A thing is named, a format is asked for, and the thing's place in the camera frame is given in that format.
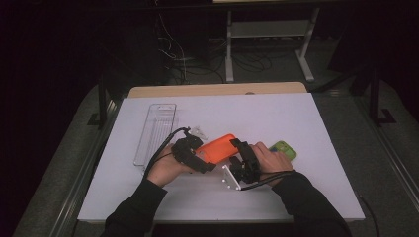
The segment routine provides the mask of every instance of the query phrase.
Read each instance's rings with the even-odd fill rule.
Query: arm
[[[133,195],[123,201],[107,218],[103,237],[138,237],[150,231],[154,214],[167,193],[162,188],[181,173],[194,172],[176,161],[170,151],[169,145],[158,156],[162,158],[153,165]]]
[[[262,172],[293,170],[284,153],[271,152],[262,142],[253,145],[252,149]],[[351,236],[342,216],[304,175],[294,173],[269,185],[281,197],[287,213],[294,216],[296,236]]]

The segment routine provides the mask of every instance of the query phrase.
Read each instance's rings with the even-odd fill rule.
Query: orange object
[[[230,142],[234,138],[233,134],[222,136],[198,148],[196,155],[207,162],[217,164],[238,152],[237,148]]]

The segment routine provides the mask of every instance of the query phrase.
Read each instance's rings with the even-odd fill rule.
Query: green object
[[[270,151],[282,151],[292,161],[296,157],[296,152],[286,142],[279,141],[269,148]]]

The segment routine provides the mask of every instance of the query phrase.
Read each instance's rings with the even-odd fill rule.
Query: black sleeve
[[[154,214],[166,193],[144,179],[134,194],[108,216],[101,236],[143,236],[150,231]]]
[[[304,175],[284,177],[272,190],[294,216],[296,236],[352,236],[339,212]]]

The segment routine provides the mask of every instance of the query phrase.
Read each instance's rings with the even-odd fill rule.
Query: white tabletop
[[[133,165],[151,104],[176,104],[179,127],[199,126],[208,142],[228,133],[267,146],[284,140],[296,152],[295,169],[321,190],[348,221],[364,219],[311,94],[270,94],[125,99],[78,218],[104,221],[142,179]],[[281,198],[264,186],[229,190],[221,166],[185,174],[167,185],[155,221],[291,221]]]

